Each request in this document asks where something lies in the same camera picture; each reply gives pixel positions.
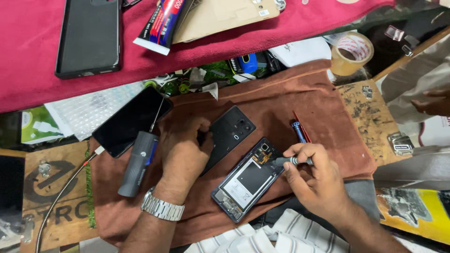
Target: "striped shirt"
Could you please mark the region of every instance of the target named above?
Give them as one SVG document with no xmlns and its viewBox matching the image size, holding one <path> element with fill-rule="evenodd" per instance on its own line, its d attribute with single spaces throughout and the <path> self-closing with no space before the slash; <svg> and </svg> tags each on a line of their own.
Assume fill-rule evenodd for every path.
<svg viewBox="0 0 450 253">
<path fill-rule="evenodd" d="M 340 237 L 286 209 L 273 228 L 254 230 L 248 223 L 192 244 L 184 253 L 348 253 Z"/>
</svg>

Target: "silver wristwatch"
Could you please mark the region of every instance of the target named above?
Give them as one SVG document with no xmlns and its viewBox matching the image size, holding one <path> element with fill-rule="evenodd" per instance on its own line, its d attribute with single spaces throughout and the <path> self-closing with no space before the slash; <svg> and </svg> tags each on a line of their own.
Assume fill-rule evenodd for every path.
<svg viewBox="0 0 450 253">
<path fill-rule="evenodd" d="M 141 210 L 167 221 L 179 221 L 185 206 L 173 205 L 152 196 L 155 187 L 150 188 L 142 201 Z"/>
</svg>

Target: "precision screwdriver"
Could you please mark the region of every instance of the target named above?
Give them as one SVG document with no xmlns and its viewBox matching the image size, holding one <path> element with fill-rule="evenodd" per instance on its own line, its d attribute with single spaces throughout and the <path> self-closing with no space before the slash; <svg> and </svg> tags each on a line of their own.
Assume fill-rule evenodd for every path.
<svg viewBox="0 0 450 253">
<path fill-rule="evenodd" d="M 145 173 L 145 168 L 147 165 L 152 163 L 153 155 L 159 142 L 159 136 L 156 136 L 151 132 L 155 127 L 156 120 L 158 119 L 159 111 L 161 110 L 163 103 L 164 95 L 162 96 L 158 112 L 156 112 L 150 131 L 139 131 L 136 142 L 131 150 L 130 161 L 126 167 L 122 185 L 118 191 L 118 194 L 122 196 L 135 197 L 137 195 L 142 177 Z"/>
<path fill-rule="evenodd" d="M 300 164 L 300 163 L 297 161 L 297 158 L 294 157 L 294 156 L 277 158 L 276 160 L 272 161 L 272 164 L 274 164 L 274 165 L 276 165 L 276 166 L 279 166 L 279 167 L 282 167 L 283 164 L 284 164 L 285 162 L 291 162 L 291 163 L 293 163 L 294 165 Z M 308 157 L 308 159 L 307 159 L 306 162 L 304 162 L 304 163 L 307 163 L 307 164 L 309 164 L 309 165 L 311 165 L 311 166 L 314 166 L 314 163 L 312 162 L 311 157 Z"/>
</svg>

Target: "man's hand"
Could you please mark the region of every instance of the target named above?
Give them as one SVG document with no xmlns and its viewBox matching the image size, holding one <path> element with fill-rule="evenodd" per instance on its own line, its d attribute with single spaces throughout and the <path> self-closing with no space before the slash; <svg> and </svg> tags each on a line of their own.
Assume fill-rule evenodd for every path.
<svg viewBox="0 0 450 253">
<path fill-rule="evenodd" d="M 349 199 L 338 170 L 338 165 L 328 158 L 320 144 L 299 143 L 283 153 L 285 157 L 296 156 L 299 162 L 311 157 L 314 166 L 303 165 L 299 171 L 294 164 L 284 163 L 285 176 L 298 200 L 312 213 L 332 223 L 341 218 Z"/>
<path fill-rule="evenodd" d="M 450 90 L 430 90 L 423 93 L 427 97 L 441 98 L 433 102 L 412 100 L 411 103 L 420 113 L 450 117 Z"/>
<path fill-rule="evenodd" d="M 210 122 L 195 117 L 171 129 L 161 136 L 163 174 L 154 195 L 161 195 L 167 202 L 181 204 L 195 180 L 204 170 L 214 144 L 212 133 L 208 133 L 202 146 L 198 144 L 197 133 L 208 132 Z"/>
</svg>

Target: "smartphone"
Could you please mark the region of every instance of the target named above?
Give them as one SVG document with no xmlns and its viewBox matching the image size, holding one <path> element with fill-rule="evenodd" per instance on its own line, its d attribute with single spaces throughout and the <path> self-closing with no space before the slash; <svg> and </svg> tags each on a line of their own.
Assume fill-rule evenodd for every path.
<svg viewBox="0 0 450 253">
<path fill-rule="evenodd" d="M 54 74 L 61 79 L 121 68 L 122 0 L 66 0 Z"/>
<path fill-rule="evenodd" d="M 211 192 L 212 199 L 234 222 L 239 222 L 284 171 L 272 164 L 282 156 L 262 138 Z"/>
<path fill-rule="evenodd" d="M 162 99 L 159 121 L 172 110 L 173 104 L 148 86 L 99 126 L 92 136 L 112 157 L 120 157 L 134 144 L 139 131 L 150 130 Z"/>
<path fill-rule="evenodd" d="M 209 127 L 214 148 L 200 176 L 205 175 L 256 129 L 250 119 L 236 105 L 226 111 Z"/>
</svg>

